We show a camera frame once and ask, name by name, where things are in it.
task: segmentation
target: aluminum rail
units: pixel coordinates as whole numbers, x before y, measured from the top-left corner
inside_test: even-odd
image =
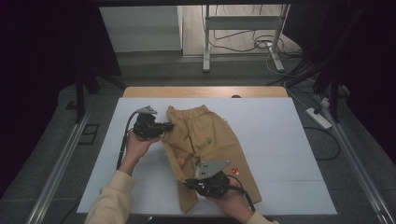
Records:
[[[390,213],[387,204],[381,196],[378,188],[376,187],[372,178],[367,174],[367,171],[364,169],[361,160],[355,152],[355,149],[349,142],[347,135],[345,134],[340,123],[336,123],[327,108],[322,109],[325,118],[332,124],[332,128],[336,133],[338,140],[345,152],[345,156],[347,161],[349,162],[350,167],[352,168],[353,173],[357,177],[359,183],[361,184],[361,188],[366,194],[367,199],[369,200],[371,206],[374,209],[375,214],[377,215],[379,221],[382,224],[395,224],[395,219]]]
[[[46,185],[41,190],[41,193],[38,196],[35,206],[33,207],[33,210],[26,223],[39,224],[43,221],[90,114],[91,108],[88,107],[86,113],[82,117],[81,122],[79,124],[75,124],[73,132],[70,134],[64,149],[58,157],[58,160],[56,161],[49,178],[47,179]]]

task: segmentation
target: red patch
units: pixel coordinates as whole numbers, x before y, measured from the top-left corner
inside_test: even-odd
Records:
[[[232,169],[232,172],[233,172],[234,175],[239,175],[239,170],[238,170],[238,168],[233,168],[233,169]]]

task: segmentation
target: hand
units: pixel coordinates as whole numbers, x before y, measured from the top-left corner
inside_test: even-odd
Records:
[[[238,181],[230,178],[230,185],[241,188]],[[228,190],[220,199],[206,197],[209,201],[216,203],[229,217],[234,217],[241,223],[247,223],[253,216],[253,212],[248,208],[245,197],[241,192]]]
[[[151,144],[161,140],[161,137],[156,137],[150,140],[139,139],[134,132],[128,132],[126,141],[126,153],[122,160],[119,171],[124,172],[127,175],[132,175],[134,167],[139,162],[140,158],[146,155]]]

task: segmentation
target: power strip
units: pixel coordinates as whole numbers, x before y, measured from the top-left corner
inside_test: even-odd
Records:
[[[329,123],[329,121],[323,118],[319,113],[315,114],[314,111],[315,109],[311,107],[305,110],[305,113],[307,113],[309,117],[311,117],[314,121],[316,121],[317,124],[320,125],[320,127],[322,127],[322,129],[324,130],[330,129],[332,125]]]

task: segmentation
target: garment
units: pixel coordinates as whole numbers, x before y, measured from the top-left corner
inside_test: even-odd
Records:
[[[109,184],[102,188],[101,194],[93,203],[85,220],[87,224],[124,224],[131,211],[131,191],[134,180],[120,171],[116,171]],[[270,224],[255,212],[247,224]]]
[[[183,182],[195,178],[196,166],[202,161],[230,161],[223,172],[239,179],[253,203],[262,200],[241,145],[224,119],[205,105],[188,110],[169,106],[166,117],[174,129],[163,135],[163,146],[177,179],[180,208],[184,213],[198,199],[196,191],[185,187]]]

